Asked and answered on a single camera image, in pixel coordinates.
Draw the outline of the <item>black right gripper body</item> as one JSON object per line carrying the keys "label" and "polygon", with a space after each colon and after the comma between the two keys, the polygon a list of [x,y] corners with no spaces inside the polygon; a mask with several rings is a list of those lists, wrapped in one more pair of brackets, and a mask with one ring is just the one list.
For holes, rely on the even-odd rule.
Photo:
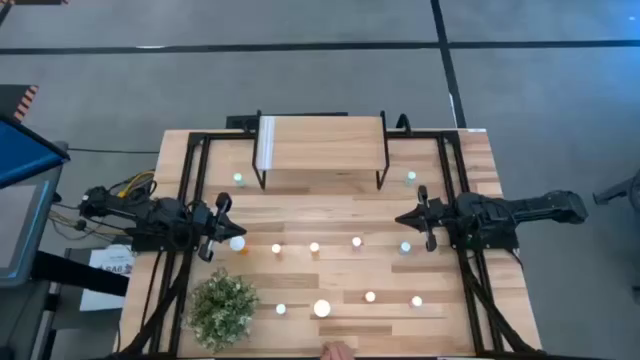
{"label": "black right gripper body", "polygon": [[418,200],[420,207],[418,211],[420,220],[419,230],[426,235],[426,250],[428,252],[434,252],[437,248],[437,240],[433,229],[444,226],[444,222],[450,215],[450,210],[440,198],[430,199],[425,185],[418,187]]}

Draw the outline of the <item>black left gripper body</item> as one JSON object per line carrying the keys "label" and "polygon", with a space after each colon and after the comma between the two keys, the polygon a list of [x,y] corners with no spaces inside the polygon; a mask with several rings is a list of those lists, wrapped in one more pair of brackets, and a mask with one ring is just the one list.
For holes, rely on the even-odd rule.
{"label": "black left gripper body", "polygon": [[211,262],[214,255],[213,243],[220,242],[225,233],[221,229],[221,215],[227,214],[231,209],[232,200],[227,192],[220,193],[215,201],[217,212],[213,213],[208,205],[204,202],[198,202],[192,212],[193,223],[196,228],[196,234],[199,237],[205,236],[207,240],[199,246],[198,256],[206,262]]}

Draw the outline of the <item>green artificial plant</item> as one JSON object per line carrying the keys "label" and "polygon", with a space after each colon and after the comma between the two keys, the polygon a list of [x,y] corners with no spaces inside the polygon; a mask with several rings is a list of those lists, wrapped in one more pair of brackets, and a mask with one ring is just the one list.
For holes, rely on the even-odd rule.
{"label": "green artificial plant", "polygon": [[188,293],[184,324],[200,346],[217,353],[249,336],[258,303],[252,284],[219,268]]}

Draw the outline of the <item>black power strip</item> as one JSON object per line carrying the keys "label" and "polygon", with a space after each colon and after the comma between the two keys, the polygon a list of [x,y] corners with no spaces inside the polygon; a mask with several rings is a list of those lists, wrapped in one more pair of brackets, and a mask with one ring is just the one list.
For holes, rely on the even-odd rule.
{"label": "black power strip", "polygon": [[259,127],[260,116],[253,115],[232,115],[226,118],[226,129],[237,129],[244,132],[254,132]]}

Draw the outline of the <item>white printed paper sheet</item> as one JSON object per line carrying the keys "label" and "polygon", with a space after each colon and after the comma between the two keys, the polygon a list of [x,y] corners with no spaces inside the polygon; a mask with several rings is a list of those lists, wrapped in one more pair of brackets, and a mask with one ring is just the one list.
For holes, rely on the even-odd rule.
{"label": "white printed paper sheet", "polygon": [[[91,251],[89,265],[127,278],[131,276],[134,256],[130,245],[110,245],[104,249]],[[125,297],[83,290],[79,310],[81,312],[121,309]]]}

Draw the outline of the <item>black beam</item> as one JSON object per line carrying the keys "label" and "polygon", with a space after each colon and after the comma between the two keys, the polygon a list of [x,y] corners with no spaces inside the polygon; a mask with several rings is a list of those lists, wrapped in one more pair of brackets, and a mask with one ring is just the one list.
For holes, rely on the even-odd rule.
{"label": "black beam", "polygon": [[115,296],[125,296],[129,284],[129,278],[126,276],[43,251],[36,253],[30,275],[34,280],[50,281]]}

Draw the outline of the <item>person's hand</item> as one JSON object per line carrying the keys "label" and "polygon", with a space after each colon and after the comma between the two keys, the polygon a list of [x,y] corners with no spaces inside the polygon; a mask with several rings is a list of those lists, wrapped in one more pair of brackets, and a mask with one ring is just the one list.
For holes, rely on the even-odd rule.
{"label": "person's hand", "polygon": [[326,342],[320,360],[355,360],[354,350],[341,341]]}

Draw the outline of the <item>black chair base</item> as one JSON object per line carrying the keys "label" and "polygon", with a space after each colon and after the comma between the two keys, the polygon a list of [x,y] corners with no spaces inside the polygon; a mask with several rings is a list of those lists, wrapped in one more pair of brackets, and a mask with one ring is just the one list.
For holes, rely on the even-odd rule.
{"label": "black chair base", "polygon": [[635,213],[640,214],[640,169],[629,179],[593,194],[596,205],[606,205],[615,198],[626,197]]}

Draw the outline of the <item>black-framed display screen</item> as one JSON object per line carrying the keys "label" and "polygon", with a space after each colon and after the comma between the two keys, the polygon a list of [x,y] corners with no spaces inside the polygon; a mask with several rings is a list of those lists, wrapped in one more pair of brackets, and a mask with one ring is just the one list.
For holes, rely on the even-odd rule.
{"label": "black-framed display screen", "polygon": [[61,166],[69,160],[66,150],[18,120],[0,114],[0,189]]}

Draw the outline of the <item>black box with hazard stripes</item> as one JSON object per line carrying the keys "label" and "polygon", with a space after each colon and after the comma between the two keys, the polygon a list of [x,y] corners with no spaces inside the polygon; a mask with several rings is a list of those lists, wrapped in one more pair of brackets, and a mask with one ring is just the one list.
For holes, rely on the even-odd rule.
{"label": "black box with hazard stripes", "polygon": [[23,122],[38,90],[37,85],[0,84],[0,115]]}

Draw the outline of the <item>wooden shelf with black frame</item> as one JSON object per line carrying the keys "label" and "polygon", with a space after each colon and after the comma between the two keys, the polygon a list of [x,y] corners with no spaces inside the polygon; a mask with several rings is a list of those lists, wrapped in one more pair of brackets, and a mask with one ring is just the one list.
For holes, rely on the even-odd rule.
{"label": "wooden shelf with black frame", "polygon": [[390,167],[386,113],[377,116],[275,116],[272,168],[257,168],[259,127],[254,132],[251,166],[261,189],[270,171],[373,171],[381,189]]}

